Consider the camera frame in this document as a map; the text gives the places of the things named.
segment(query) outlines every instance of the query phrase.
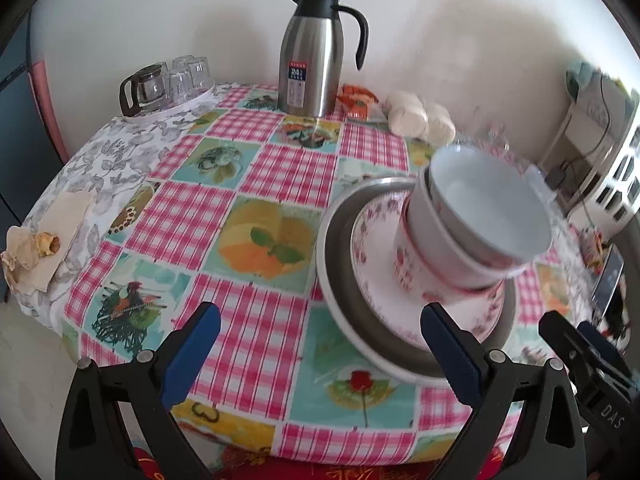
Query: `white wall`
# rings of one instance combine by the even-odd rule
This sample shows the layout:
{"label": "white wall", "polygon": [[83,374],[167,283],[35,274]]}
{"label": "white wall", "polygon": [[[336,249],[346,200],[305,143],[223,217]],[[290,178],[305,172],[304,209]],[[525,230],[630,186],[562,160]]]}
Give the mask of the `white wall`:
{"label": "white wall", "polygon": [[[449,107],[476,105],[507,124],[511,145],[539,156],[566,111],[564,69],[583,57],[640,89],[640,62],[600,0],[348,0],[369,21],[342,19],[343,82],[380,97],[402,88]],[[118,86],[159,59],[209,57],[217,80],[277,82],[289,0],[40,0],[33,48],[47,62],[63,138],[77,150],[119,113]]]}

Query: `black thermos handle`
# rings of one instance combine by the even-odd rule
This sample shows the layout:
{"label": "black thermos handle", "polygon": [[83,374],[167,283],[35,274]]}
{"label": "black thermos handle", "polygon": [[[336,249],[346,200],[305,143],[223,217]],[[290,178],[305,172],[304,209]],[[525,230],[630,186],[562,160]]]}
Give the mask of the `black thermos handle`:
{"label": "black thermos handle", "polygon": [[[130,107],[129,102],[127,101],[127,95],[125,94],[125,85],[128,81],[131,81],[131,101],[133,102]],[[120,110],[122,110],[122,114],[125,117],[133,117],[140,113],[140,103],[138,102],[138,78],[135,74],[127,77],[122,83],[120,83]]]}
{"label": "black thermos handle", "polygon": [[346,12],[358,20],[358,24],[360,25],[360,41],[358,42],[358,49],[356,51],[356,68],[360,70],[364,63],[364,56],[367,53],[367,44],[369,43],[369,24],[362,13],[356,9],[340,5],[335,6],[334,10]]}

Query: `cell phone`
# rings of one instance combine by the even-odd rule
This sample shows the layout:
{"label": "cell phone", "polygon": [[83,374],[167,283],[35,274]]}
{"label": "cell phone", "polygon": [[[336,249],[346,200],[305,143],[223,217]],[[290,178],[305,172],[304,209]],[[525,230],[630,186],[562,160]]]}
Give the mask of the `cell phone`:
{"label": "cell phone", "polygon": [[598,276],[598,281],[593,289],[591,299],[595,307],[594,314],[597,318],[602,319],[609,308],[613,293],[618,286],[620,276],[622,275],[622,267],[625,261],[622,254],[615,246],[611,244],[607,249],[607,256],[604,261],[604,270]]}

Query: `tablecloth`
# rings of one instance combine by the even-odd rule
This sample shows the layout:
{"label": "tablecloth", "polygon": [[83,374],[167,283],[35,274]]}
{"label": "tablecloth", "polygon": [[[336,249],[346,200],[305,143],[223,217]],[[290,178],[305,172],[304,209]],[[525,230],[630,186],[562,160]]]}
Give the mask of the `tablecloth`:
{"label": "tablecloth", "polygon": [[[286,116],[271,86],[220,85],[165,121],[116,118],[34,206],[26,224],[35,231],[60,190],[96,193],[47,293],[18,300],[72,356],[99,365],[157,348],[201,300],[213,301],[222,331],[173,409],[182,427],[308,462],[438,458],[470,409],[448,386],[399,383],[362,357],[323,303],[313,257],[332,198],[363,178],[415,174],[430,155],[420,142],[346,122],[341,110],[320,121]],[[515,280],[518,322],[505,350],[520,362],[550,355],[537,335],[546,310],[573,322],[590,315],[575,234],[553,205],[549,213],[552,249]]]}

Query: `bolt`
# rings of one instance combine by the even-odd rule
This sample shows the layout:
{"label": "bolt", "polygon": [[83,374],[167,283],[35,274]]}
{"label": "bolt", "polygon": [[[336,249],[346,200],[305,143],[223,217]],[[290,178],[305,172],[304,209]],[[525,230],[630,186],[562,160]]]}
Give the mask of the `bolt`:
{"label": "bolt", "polygon": [[93,361],[91,358],[84,356],[78,359],[77,366],[81,370],[86,370],[89,366],[91,366],[92,362]]}
{"label": "bolt", "polygon": [[554,370],[558,370],[558,371],[564,368],[562,361],[556,357],[552,357],[551,359],[549,359],[549,366],[551,366]]}
{"label": "bolt", "polygon": [[489,359],[491,359],[491,361],[493,361],[494,363],[503,363],[505,362],[507,357],[501,350],[491,350],[489,352]]}
{"label": "bolt", "polygon": [[154,353],[152,350],[141,350],[136,355],[136,361],[139,363],[148,363],[151,359],[154,358]]}

